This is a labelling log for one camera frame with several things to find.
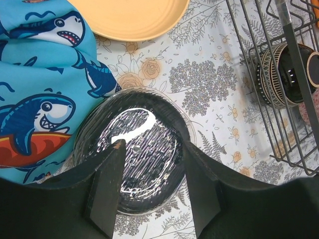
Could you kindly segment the pink patterned bowl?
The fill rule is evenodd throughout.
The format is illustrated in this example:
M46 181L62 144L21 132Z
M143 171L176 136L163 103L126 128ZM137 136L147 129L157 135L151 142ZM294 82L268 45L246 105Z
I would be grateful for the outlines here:
M312 94L312 99L313 99L315 111L317 114L317 118L319 118L319 90L318 89L316 89L316 91ZM304 102L299 105L299 111L304 122L308 125L311 125L309 116L307 113L306 105Z

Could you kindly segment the yellow round plate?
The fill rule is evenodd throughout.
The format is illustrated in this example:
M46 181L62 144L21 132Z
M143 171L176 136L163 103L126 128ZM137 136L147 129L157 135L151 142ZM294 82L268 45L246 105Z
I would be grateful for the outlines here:
M157 38L181 20L189 0L71 0L91 30L118 41Z

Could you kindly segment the dark brown patterned bowl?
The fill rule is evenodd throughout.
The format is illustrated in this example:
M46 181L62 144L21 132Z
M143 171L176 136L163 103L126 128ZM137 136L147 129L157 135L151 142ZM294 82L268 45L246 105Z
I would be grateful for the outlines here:
M256 69L257 91L266 104L278 109L298 106L304 100L288 44L273 45L272 51L274 61L270 49L260 54L261 63L257 64ZM299 51L310 92L313 94L319 88L319 53L303 44L299 44Z

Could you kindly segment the black wire dish rack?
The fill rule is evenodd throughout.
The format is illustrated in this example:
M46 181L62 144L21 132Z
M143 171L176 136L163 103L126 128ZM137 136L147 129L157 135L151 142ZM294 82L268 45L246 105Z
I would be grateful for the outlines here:
M229 0L227 14L252 88L244 119L266 132L263 176L319 173L319 31L309 0Z

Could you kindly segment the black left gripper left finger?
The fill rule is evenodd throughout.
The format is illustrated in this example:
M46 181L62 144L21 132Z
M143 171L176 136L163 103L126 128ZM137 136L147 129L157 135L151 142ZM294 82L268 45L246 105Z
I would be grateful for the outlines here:
M1 238L112 238L125 155L120 139L41 184L1 179Z

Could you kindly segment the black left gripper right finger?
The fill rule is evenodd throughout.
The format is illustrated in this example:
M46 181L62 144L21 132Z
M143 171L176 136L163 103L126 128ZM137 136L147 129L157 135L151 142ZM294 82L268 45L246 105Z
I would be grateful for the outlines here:
M281 185L247 177L183 143L184 166L199 239L316 239L319 179Z

